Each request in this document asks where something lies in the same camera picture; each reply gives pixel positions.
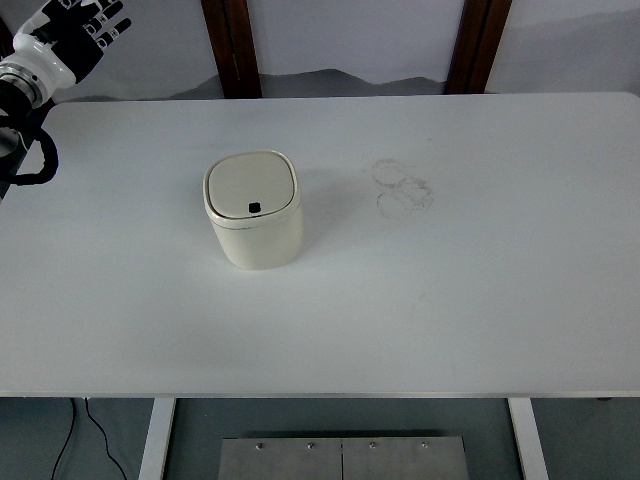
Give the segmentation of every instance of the black cable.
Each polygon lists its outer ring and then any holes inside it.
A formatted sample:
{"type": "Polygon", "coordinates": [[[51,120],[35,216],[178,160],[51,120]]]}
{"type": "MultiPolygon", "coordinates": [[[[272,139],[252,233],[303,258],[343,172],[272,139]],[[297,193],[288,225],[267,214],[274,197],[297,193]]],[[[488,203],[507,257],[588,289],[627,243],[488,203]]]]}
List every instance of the black cable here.
{"type": "Polygon", "coordinates": [[[76,423],[76,404],[73,403],[73,398],[70,398],[69,401],[71,402],[71,409],[72,409],[71,427],[69,428],[69,433],[67,434],[67,439],[65,440],[64,445],[62,446],[62,450],[60,450],[60,453],[58,454],[58,459],[56,460],[56,464],[53,466],[53,472],[51,472],[51,480],[53,480],[53,477],[56,476],[56,469],[58,468],[58,463],[62,458],[62,454],[64,453],[65,448],[67,448],[67,444],[69,443],[69,439],[71,438],[71,434],[73,433],[73,426],[76,423]]]}
{"type": "Polygon", "coordinates": [[[107,441],[107,433],[104,431],[104,428],[102,428],[102,426],[98,423],[98,421],[91,416],[91,412],[89,412],[89,400],[87,398],[84,399],[84,406],[85,406],[85,409],[87,410],[87,415],[89,416],[91,421],[95,423],[96,427],[100,429],[100,431],[102,432],[102,435],[104,436],[104,445],[107,449],[107,456],[120,469],[120,473],[122,473],[122,477],[124,478],[124,480],[127,480],[127,475],[124,473],[124,470],[122,469],[118,461],[111,456],[111,453],[109,453],[109,442],[107,441]]]}
{"type": "Polygon", "coordinates": [[[51,180],[58,170],[58,150],[49,134],[42,130],[41,127],[30,124],[28,121],[18,117],[0,116],[0,128],[4,127],[17,130],[40,142],[44,162],[39,173],[13,175],[8,172],[0,172],[0,180],[14,185],[39,185],[51,180]]]}

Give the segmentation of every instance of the stain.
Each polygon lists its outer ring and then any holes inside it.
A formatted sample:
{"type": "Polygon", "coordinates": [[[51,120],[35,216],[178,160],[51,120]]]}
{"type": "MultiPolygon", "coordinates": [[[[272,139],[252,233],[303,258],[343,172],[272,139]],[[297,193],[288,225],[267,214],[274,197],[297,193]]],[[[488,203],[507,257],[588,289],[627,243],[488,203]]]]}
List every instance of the stain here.
{"type": "Polygon", "coordinates": [[[433,203],[427,182],[411,175],[409,169],[398,160],[378,160],[372,167],[372,176],[381,190],[377,204],[380,214],[385,218],[407,218],[427,210],[433,203]]]}

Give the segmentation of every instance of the white table leg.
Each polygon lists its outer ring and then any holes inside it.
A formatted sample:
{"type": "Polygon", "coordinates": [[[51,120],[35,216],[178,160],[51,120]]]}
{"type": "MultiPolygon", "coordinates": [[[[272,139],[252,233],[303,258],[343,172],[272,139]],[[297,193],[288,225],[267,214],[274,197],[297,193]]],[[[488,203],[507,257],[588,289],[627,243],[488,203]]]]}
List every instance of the white table leg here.
{"type": "Polygon", "coordinates": [[[525,480],[549,480],[530,398],[510,398],[509,410],[525,480]]]}
{"type": "Polygon", "coordinates": [[[138,480],[162,480],[175,406],[175,398],[156,398],[153,401],[138,480]]]}

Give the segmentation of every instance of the metal plate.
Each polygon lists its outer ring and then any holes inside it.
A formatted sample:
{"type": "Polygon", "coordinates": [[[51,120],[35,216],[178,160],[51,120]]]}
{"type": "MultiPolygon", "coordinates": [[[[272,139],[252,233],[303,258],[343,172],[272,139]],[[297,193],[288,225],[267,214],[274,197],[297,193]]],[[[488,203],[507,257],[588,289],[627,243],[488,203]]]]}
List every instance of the metal plate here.
{"type": "Polygon", "coordinates": [[[461,437],[225,439],[219,480],[468,480],[461,437]]]}
{"type": "Polygon", "coordinates": [[[468,480],[462,437],[345,438],[344,480],[468,480]]]}
{"type": "Polygon", "coordinates": [[[224,439],[219,480],[341,480],[339,438],[224,439]]]}

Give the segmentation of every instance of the trash can lid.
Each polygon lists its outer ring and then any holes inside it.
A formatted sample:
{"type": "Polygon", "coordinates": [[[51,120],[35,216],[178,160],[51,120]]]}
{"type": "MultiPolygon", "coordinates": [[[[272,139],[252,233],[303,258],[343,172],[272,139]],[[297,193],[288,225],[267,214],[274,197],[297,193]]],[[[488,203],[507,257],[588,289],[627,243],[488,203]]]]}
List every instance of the trash can lid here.
{"type": "Polygon", "coordinates": [[[223,158],[209,171],[208,197],[221,217],[271,215],[291,203],[296,189],[291,162],[281,153],[258,151],[223,158]]]}

